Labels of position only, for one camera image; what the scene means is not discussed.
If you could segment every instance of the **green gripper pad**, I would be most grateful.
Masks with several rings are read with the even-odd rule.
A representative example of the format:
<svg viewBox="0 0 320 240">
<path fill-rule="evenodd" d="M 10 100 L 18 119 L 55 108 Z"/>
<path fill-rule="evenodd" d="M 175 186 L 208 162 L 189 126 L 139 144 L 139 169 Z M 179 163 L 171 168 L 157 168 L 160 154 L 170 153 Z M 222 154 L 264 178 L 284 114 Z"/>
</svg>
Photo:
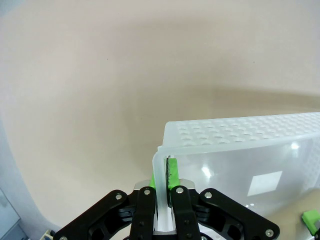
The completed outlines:
<svg viewBox="0 0 320 240">
<path fill-rule="evenodd" d="M 318 231 L 315 226 L 316 221 L 320 220 L 320 214 L 317 210 L 306 211 L 302 214 L 302 221 L 308 228 L 312 236 Z"/>
<path fill-rule="evenodd" d="M 149 183 L 149 187 L 156 189 L 155 175 L 152 173 L 152 177 Z"/>
<path fill-rule="evenodd" d="M 167 184 L 168 189 L 171 190 L 175 186 L 180 185 L 179 173 L 178 173 L 178 161 L 176 158 L 167 159 Z"/>
</svg>

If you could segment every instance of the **plastic storage box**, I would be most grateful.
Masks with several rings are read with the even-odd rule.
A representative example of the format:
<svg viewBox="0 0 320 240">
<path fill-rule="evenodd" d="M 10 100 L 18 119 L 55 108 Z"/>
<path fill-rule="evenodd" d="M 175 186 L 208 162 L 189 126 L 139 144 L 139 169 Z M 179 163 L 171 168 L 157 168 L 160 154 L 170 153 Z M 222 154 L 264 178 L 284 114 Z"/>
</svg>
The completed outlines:
<svg viewBox="0 0 320 240">
<path fill-rule="evenodd" d="M 160 231 L 170 230 L 167 156 L 199 193 L 215 188 L 266 216 L 319 186 L 320 113 L 168 122 L 153 157 Z"/>
</svg>

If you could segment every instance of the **screw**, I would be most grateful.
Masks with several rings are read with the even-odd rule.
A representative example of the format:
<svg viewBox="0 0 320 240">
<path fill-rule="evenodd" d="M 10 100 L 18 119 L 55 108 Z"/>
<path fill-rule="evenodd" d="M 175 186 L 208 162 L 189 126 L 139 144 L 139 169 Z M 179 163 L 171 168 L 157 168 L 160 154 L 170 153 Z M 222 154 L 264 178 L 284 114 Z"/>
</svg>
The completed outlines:
<svg viewBox="0 0 320 240">
<path fill-rule="evenodd" d="M 274 231 L 272 231 L 271 229 L 268 229 L 267 231 L 265 231 L 265 235 L 271 238 L 274 235 Z"/>
<path fill-rule="evenodd" d="M 178 194 L 182 194 L 184 192 L 184 189 L 182 187 L 178 187 L 176 190 L 175 190 Z"/>
<path fill-rule="evenodd" d="M 205 194 L 204 194 L 204 196 L 205 196 L 205 198 L 206 199 L 210 199 L 211 197 L 212 197 L 212 194 L 211 194 L 211 192 L 206 192 Z"/>
<path fill-rule="evenodd" d="M 121 194 L 119 193 L 119 194 L 117 194 L 116 196 L 115 196 L 115 199 L 117 199 L 117 200 L 120 200 L 120 199 L 122 199 L 122 196 L 121 196 Z"/>
</svg>

